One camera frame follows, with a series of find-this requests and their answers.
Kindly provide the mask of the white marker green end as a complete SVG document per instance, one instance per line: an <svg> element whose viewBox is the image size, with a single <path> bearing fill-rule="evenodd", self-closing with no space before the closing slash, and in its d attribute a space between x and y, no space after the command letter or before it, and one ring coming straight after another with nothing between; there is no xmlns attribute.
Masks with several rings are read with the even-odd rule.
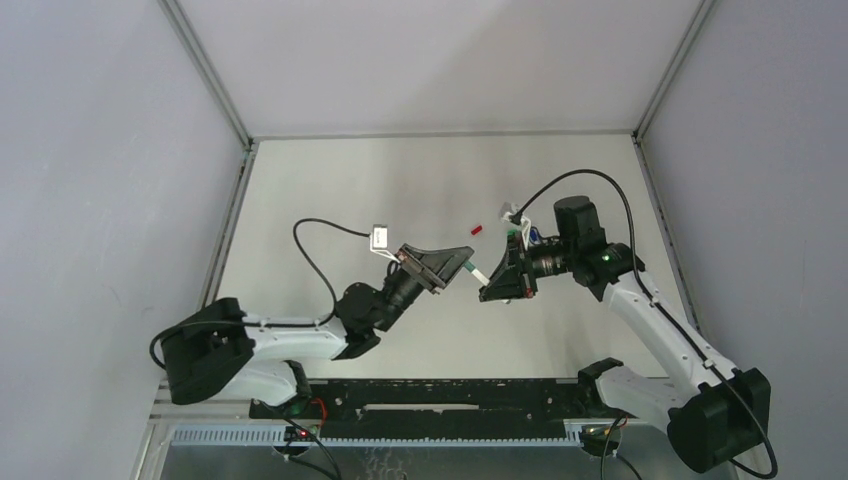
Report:
<svg viewBox="0 0 848 480"><path fill-rule="evenodd" d="M483 285L488 286L490 284L490 279L479 269L473 269L471 274Z"/></svg>

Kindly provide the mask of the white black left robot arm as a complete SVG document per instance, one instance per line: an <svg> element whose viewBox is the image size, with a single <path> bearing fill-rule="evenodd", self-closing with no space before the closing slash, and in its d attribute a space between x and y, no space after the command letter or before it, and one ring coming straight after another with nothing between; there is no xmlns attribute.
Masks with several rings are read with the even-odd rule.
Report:
<svg viewBox="0 0 848 480"><path fill-rule="evenodd" d="M253 315L237 298L225 297L156 334L149 353L165 371L176 405L218 398L272 407L303 403L312 394L302 360L361 357L422 293L444 290L473 254L470 246L422 250L404 244L381 288L350 285L326 319Z"/></svg>

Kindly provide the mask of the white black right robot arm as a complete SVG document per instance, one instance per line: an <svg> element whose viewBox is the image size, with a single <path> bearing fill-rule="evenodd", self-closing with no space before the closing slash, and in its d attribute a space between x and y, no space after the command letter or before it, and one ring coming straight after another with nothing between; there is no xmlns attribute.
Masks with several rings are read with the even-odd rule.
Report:
<svg viewBox="0 0 848 480"><path fill-rule="evenodd" d="M692 471L705 473L768 440L771 385L756 368L740 370L691 325L676 320L626 244L610 243L586 196L553 206L558 233L535 244L507 236L502 260L479 291L482 302L531 299L542 278L569 273L621 318L668 380L634 372L606 358L581 369L578 383L592 406L635 416L664 432Z"/></svg>

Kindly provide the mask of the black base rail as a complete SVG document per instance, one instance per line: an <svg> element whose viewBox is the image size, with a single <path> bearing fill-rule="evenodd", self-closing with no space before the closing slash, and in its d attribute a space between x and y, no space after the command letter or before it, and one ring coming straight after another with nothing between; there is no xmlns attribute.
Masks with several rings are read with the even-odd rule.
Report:
<svg viewBox="0 0 848 480"><path fill-rule="evenodd" d="M345 444L576 444L603 434L623 413L574 379L313 380L312 395L289 413L257 400L252 420L313 423Z"/></svg>

